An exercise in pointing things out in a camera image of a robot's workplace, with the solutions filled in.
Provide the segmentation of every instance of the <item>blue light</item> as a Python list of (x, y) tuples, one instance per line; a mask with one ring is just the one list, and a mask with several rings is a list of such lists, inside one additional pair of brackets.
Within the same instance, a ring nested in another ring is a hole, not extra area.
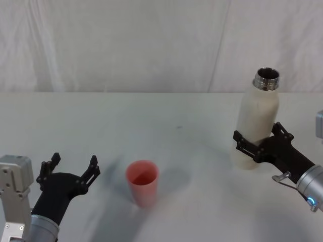
[(308, 197), (308, 199), (311, 201), (311, 203), (312, 203), (312, 204), (315, 204), (315, 201), (314, 201), (314, 199), (313, 199), (313, 198)]

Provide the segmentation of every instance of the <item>silver cylinder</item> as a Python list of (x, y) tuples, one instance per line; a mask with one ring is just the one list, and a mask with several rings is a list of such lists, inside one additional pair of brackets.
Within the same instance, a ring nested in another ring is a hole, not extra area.
[(254, 76), (252, 84), (262, 91), (273, 91), (278, 88), (279, 72), (273, 68), (260, 68)]
[(323, 167), (312, 166), (298, 180), (297, 190), (307, 197), (310, 205), (323, 211)]
[(55, 242), (59, 231), (59, 226), (49, 218), (32, 215), (27, 242)]

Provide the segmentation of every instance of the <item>plastic cup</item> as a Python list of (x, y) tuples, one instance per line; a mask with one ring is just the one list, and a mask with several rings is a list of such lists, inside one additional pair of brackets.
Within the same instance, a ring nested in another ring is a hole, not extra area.
[(126, 170), (132, 196), (139, 207), (150, 207), (156, 202), (158, 167), (150, 160), (138, 160)]

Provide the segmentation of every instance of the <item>metal bracket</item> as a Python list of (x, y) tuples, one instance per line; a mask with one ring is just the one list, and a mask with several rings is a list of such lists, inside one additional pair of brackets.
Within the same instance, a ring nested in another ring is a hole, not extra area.
[(0, 158), (0, 194), (6, 218), (1, 242), (26, 239), (31, 213), (29, 186), (33, 183), (31, 160), (26, 156), (5, 155)]

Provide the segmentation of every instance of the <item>bottle neck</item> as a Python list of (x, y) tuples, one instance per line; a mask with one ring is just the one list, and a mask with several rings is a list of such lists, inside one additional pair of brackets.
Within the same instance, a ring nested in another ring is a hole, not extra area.
[(252, 84), (262, 91), (274, 91), (279, 86), (279, 72), (272, 68), (260, 68)]

